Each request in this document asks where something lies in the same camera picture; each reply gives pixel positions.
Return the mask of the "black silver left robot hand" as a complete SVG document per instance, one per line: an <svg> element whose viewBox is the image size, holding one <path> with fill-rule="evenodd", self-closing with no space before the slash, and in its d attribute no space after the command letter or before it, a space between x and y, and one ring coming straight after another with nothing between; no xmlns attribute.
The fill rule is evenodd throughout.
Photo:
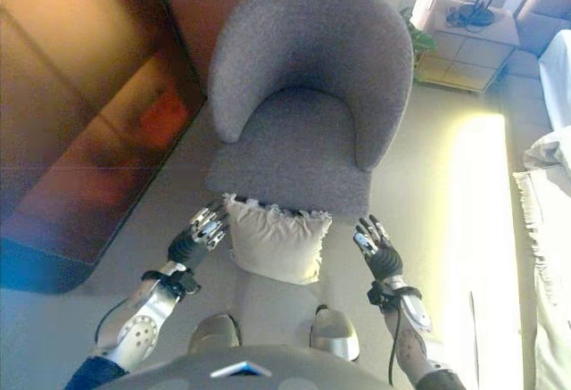
<svg viewBox="0 0 571 390"><path fill-rule="evenodd" d="M220 201L200 209L172 240L168 260L194 270L228 232L228 213Z"/></svg>

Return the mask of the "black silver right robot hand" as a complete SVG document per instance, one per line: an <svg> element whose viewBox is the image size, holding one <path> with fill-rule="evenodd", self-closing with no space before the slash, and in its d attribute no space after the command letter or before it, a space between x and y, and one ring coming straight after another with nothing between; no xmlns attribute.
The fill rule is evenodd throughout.
<svg viewBox="0 0 571 390"><path fill-rule="evenodd" d="M359 218L352 239L375 280L383 281L402 274L401 256L393 247L385 227L373 214L367 219Z"/></svg>

